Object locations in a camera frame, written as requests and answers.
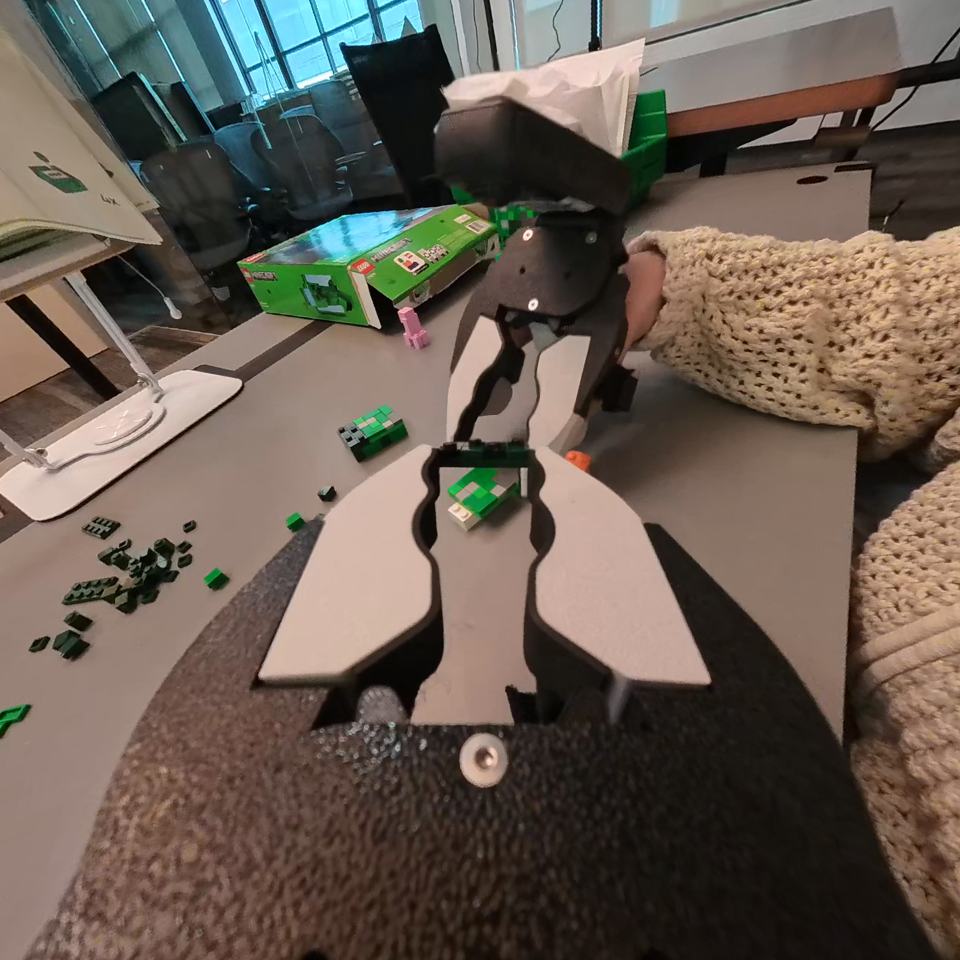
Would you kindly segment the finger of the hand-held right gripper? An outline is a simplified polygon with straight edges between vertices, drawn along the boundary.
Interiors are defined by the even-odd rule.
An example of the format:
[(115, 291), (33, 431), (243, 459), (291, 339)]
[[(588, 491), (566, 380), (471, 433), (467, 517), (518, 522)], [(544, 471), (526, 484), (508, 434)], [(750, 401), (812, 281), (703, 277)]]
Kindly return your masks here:
[(479, 437), (478, 422), (504, 414), (514, 399), (525, 362), (527, 332), (487, 316), (458, 332), (446, 399), (446, 439)]
[(575, 410), (591, 339), (567, 335), (542, 350), (534, 367), (536, 397), (527, 420), (527, 445), (573, 450), (585, 438), (588, 415)]

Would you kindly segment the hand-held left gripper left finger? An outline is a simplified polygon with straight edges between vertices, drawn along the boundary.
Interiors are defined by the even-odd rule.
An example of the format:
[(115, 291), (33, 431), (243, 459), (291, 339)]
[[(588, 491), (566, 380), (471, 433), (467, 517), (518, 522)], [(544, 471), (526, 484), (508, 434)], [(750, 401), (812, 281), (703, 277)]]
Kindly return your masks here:
[(436, 453), (411, 448), (330, 511), (261, 662), (262, 687), (327, 692), (319, 725), (354, 719), (374, 688), (412, 719), (440, 665)]

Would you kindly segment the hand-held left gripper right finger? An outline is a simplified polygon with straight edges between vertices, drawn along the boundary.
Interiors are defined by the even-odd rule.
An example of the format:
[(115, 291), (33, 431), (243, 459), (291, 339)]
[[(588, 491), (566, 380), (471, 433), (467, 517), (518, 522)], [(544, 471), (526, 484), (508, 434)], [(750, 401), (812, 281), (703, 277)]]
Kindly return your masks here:
[(538, 718), (586, 699), (616, 722), (635, 689), (707, 690), (711, 673), (641, 517), (547, 447), (531, 454), (529, 484), (525, 663)]

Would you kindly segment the dark green lego assembly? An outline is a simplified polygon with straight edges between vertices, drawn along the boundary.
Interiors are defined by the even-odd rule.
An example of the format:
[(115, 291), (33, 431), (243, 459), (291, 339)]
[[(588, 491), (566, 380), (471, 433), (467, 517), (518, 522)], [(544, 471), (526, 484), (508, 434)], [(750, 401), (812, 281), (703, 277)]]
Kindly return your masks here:
[(444, 469), (519, 470), (529, 468), (534, 460), (532, 449), (516, 440), (448, 441), (435, 448), (435, 455)]

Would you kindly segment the green and grey lego panel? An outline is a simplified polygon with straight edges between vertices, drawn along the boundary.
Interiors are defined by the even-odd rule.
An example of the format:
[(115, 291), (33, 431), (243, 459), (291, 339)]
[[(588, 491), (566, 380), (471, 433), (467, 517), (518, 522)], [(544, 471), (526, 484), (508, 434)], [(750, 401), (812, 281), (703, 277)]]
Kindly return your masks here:
[(464, 532), (471, 531), (510, 498), (520, 494), (520, 472), (474, 467), (447, 488), (447, 513)]

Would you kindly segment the person's right forearm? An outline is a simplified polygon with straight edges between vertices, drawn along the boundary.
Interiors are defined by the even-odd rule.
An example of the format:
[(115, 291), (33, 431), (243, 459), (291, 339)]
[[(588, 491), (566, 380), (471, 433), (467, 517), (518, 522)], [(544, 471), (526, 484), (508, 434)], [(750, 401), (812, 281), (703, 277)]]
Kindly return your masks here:
[(785, 241), (712, 227), (627, 246), (652, 314), (629, 338), (716, 397), (854, 429), (859, 456), (958, 462), (959, 229), (918, 241), (866, 231)]

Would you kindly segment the green and black lego block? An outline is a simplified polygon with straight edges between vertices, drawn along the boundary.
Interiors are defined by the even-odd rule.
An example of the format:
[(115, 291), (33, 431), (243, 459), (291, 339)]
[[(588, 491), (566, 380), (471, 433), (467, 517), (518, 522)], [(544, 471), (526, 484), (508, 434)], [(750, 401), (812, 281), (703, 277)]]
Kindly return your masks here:
[(403, 417), (383, 404), (338, 429), (338, 438), (358, 463), (370, 460), (409, 436)]

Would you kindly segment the green toy set box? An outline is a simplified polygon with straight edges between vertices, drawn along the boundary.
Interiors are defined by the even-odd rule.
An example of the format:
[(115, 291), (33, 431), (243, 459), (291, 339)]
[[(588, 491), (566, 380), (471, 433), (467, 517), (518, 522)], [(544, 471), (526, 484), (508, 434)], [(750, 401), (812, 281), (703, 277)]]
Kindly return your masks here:
[(343, 215), (237, 263), (263, 312), (381, 330), (500, 253), (459, 204)]

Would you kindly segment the pile of dark green lego pieces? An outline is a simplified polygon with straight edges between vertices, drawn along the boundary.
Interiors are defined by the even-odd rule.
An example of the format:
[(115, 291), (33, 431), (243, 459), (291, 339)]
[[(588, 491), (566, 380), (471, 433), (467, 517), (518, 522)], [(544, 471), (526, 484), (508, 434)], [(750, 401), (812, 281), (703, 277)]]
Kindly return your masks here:
[(103, 548), (97, 559), (110, 568), (111, 574), (74, 582), (61, 598), (61, 605), (67, 610), (62, 618), (63, 628), (54, 635), (34, 638), (28, 646), (30, 654), (50, 650), (67, 662), (80, 659), (90, 649), (87, 632), (94, 624), (94, 618), (82, 613), (80, 607), (101, 603), (128, 616), (156, 602), (162, 589), (174, 583), (181, 571), (192, 564), (193, 544), (188, 539), (174, 542), (161, 537), (134, 550), (133, 543), (125, 539)]

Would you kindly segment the person's right hand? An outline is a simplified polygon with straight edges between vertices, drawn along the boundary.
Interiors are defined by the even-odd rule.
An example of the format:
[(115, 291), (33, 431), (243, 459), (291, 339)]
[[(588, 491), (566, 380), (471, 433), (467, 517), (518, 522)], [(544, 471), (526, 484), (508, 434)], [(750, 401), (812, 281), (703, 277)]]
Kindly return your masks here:
[(628, 282), (624, 344), (628, 352), (651, 332), (659, 318), (665, 303), (666, 259), (656, 249), (644, 249), (630, 254), (621, 274)]

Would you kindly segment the green plastic crate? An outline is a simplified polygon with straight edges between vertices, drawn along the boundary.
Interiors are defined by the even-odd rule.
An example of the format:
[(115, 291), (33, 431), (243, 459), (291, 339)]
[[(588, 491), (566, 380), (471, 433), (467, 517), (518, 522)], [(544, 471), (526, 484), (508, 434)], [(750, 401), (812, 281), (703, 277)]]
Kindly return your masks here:
[(626, 113), (625, 149), (621, 160), (630, 172), (628, 210), (649, 197), (651, 188), (666, 173), (666, 90), (630, 94)]

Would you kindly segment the white paper bag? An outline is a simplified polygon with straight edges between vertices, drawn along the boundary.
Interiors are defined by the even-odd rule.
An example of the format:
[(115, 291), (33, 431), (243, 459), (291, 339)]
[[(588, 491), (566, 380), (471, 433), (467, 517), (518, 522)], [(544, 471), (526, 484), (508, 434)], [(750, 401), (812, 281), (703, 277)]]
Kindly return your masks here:
[(452, 110), (507, 97), (620, 157), (630, 137), (644, 48), (641, 38), (535, 67), (456, 78), (442, 94)]

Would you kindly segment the black high-back chair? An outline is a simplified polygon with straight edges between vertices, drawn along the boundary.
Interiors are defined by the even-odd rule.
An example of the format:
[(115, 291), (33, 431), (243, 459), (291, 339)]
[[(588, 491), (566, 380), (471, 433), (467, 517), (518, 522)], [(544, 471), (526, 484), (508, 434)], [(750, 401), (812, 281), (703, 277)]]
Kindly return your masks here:
[(454, 81), (438, 27), (340, 49), (409, 207), (452, 204), (435, 167), (434, 132), (448, 107), (443, 90)]

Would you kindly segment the wood-edged desk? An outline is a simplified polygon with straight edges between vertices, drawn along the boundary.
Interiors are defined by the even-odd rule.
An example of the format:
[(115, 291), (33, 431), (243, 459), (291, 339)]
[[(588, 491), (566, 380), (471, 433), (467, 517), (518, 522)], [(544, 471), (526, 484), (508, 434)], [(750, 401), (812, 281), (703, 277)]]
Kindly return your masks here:
[(706, 163), (718, 176), (738, 147), (817, 115), (858, 114), (887, 104), (902, 67), (894, 10), (876, 7), (664, 59), (643, 79), (663, 90), (667, 170)]

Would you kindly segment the group of black mesh chairs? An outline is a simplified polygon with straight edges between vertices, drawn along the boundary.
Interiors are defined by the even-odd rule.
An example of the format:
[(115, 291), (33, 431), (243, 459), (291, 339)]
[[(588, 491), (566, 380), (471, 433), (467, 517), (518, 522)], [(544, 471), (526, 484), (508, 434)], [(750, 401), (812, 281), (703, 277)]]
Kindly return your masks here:
[(196, 266), (402, 198), (350, 77), (203, 111), (185, 81), (132, 72), (91, 106)]

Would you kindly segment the pale green instruction booklet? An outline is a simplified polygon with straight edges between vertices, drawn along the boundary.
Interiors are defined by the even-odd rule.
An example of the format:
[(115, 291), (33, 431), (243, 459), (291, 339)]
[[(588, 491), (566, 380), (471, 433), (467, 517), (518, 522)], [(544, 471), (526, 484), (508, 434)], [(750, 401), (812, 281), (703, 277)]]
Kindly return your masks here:
[(162, 236), (144, 214), (155, 206), (131, 169), (2, 31), (2, 259), (74, 235), (159, 245)]

